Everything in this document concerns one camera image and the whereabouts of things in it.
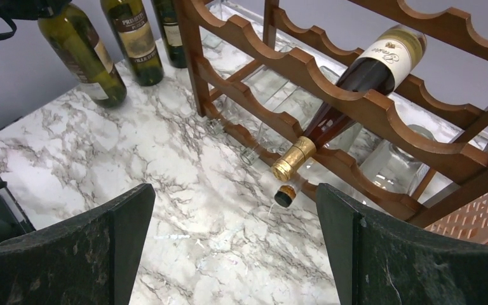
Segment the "marble countertop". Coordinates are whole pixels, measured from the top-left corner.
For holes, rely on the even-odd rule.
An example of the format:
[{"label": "marble countertop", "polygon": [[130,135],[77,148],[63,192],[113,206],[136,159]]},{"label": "marble countertop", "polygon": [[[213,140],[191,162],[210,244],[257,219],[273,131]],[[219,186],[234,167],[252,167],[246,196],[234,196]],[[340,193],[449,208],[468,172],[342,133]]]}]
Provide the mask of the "marble countertop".
[{"label": "marble countertop", "polygon": [[[286,44],[296,46],[278,39]],[[239,144],[205,131],[187,70],[172,68],[157,45],[165,79],[139,87],[119,63],[128,87],[119,109],[103,110],[73,89],[0,131],[0,175],[33,225],[151,183],[157,197],[130,304],[338,304],[315,204],[300,195],[289,209],[274,205],[279,184],[268,167],[244,165]],[[225,43],[205,56],[224,77],[251,61]],[[393,99],[405,123],[429,128],[438,141],[458,132]],[[378,138],[362,135],[356,146],[371,151]],[[448,183],[436,181],[437,191]]]}]

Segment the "gray wall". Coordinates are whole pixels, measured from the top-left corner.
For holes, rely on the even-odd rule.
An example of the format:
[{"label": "gray wall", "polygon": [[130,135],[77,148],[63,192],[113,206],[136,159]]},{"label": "gray wall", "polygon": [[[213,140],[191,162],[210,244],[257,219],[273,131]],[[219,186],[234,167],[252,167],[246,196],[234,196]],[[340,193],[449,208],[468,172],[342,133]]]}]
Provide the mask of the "gray wall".
[{"label": "gray wall", "polygon": [[[264,0],[231,0],[257,14],[263,14]],[[488,39],[488,0],[406,0],[414,10],[437,13],[453,6],[472,14],[475,30]],[[366,47],[385,29],[396,23],[347,0],[280,0],[299,27],[317,25],[330,40],[346,50]],[[422,62],[413,73],[424,79],[430,93],[450,104],[488,105],[488,62],[436,39],[429,39]]]},{"label": "gray wall", "polygon": [[[90,18],[115,62],[123,59],[99,0],[73,0]],[[152,31],[159,37],[150,1],[144,1]],[[38,30],[36,21],[17,20],[13,38],[0,41],[0,128],[77,85]],[[9,31],[0,19],[0,31]]]}]

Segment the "wooden wine rack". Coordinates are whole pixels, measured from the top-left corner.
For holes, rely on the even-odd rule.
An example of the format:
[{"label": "wooden wine rack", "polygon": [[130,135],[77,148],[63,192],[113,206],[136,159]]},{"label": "wooden wine rack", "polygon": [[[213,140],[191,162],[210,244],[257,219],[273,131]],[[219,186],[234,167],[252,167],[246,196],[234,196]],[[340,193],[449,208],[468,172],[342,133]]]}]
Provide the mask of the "wooden wine rack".
[{"label": "wooden wine rack", "polygon": [[[410,9],[404,0],[349,1],[488,60],[488,40],[473,30],[470,15],[461,10],[450,8],[442,13],[423,14]],[[209,2],[211,0],[174,0],[199,115],[219,118],[220,114],[212,102],[225,94],[294,143],[303,133],[297,120],[285,112],[273,113],[265,109],[255,99],[250,88],[242,83],[242,79],[256,68],[266,65],[453,181],[430,199],[438,203],[426,208],[418,203],[417,198],[434,171],[429,172],[416,195],[411,197],[375,186],[363,176],[355,159],[344,151],[319,149],[314,156],[315,160],[392,216],[425,227],[488,192],[488,146],[481,151],[468,144],[488,125],[488,109],[481,110],[468,104],[445,104],[428,93],[422,79],[409,75],[396,89],[396,93],[463,129],[451,143],[426,139],[402,122],[394,102],[388,97],[375,90],[367,93],[344,91],[326,79],[309,53],[299,48],[280,53],[274,51],[274,45],[276,31],[279,29],[345,65],[350,65],[362,53],[362,49],[342,50],[328,39],[321,28],[299,28],[279,7],[279,0],[265,0],[262,39],[257,37],[252,24],[238,15],[231,16],[227,21],[213,16],[205,6]],[[221,78],[203,55],[199,26],[254,60],[227,79]],[[214,86],[213,90],[208,90],[209,83]],[[256,145],[253,136],[241,125],[228,124],[226,131],[245,146]],[[265,150],[261,153],[261,159],[268,165],[272,165],[279,157]],[[306,184],[304,193],[315,199],[315,189],[316,186]]]}]

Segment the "dark red wine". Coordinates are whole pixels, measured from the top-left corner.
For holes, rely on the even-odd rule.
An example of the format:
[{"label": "dark red wine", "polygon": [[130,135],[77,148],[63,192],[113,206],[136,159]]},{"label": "dark red wine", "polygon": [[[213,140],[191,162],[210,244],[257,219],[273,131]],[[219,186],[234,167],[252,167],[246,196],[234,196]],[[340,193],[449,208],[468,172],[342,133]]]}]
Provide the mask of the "dark red wine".
[{"label": "dark red wine", "polygon": [[[426,38],[402,25],[384,32],[339,78],[336,86],[351,92],[374,89],[388,95],[422,59]],[[354,120],[323,102],[304,135],[272,166],[276,178],[288,181],[319,147],[351,127]]]}]

